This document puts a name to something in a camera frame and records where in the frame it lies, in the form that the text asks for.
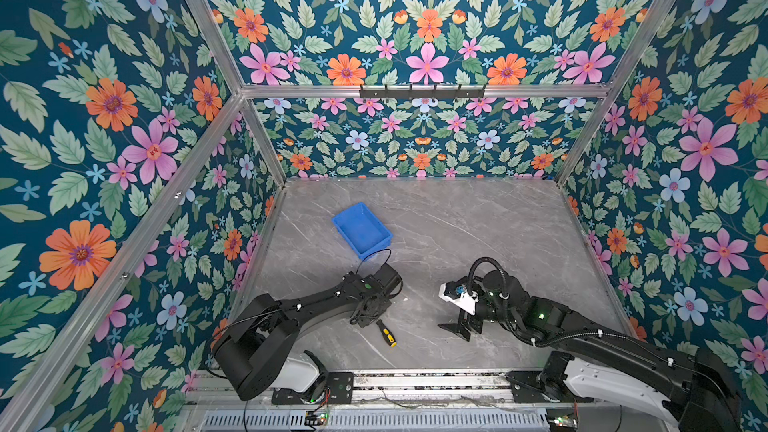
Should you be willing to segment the yellow black screwdriver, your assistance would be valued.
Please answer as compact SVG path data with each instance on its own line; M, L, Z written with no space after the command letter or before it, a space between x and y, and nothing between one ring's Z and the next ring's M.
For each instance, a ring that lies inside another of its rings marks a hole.
M383 337L383 340L386 342L388 347L395 347L397 345L396 338L390 328L382 321L377 320L376 325Z

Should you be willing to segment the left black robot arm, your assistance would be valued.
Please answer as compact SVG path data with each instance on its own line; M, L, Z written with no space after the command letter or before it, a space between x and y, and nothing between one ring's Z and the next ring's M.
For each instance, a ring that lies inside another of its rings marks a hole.
M402 285L399 273L384 264L368 276L349 272L338 285L301 298L262 294L213 334L214 361L242 401L279 389L305 403L323 400L329 372L310 351L292 357L295 343L304 332L338 317L361 328L379 321Z

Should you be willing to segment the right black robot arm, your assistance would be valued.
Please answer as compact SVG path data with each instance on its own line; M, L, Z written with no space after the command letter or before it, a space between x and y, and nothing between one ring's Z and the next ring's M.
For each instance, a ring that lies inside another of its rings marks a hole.
M741 394L715 353L653 346L596 323L570 307L529 294L491 257L466 276L441 285L439 296L459 308L444 330L469 340L487 322L551 354L539 393L608 401L652 415L680 431L738 431Z

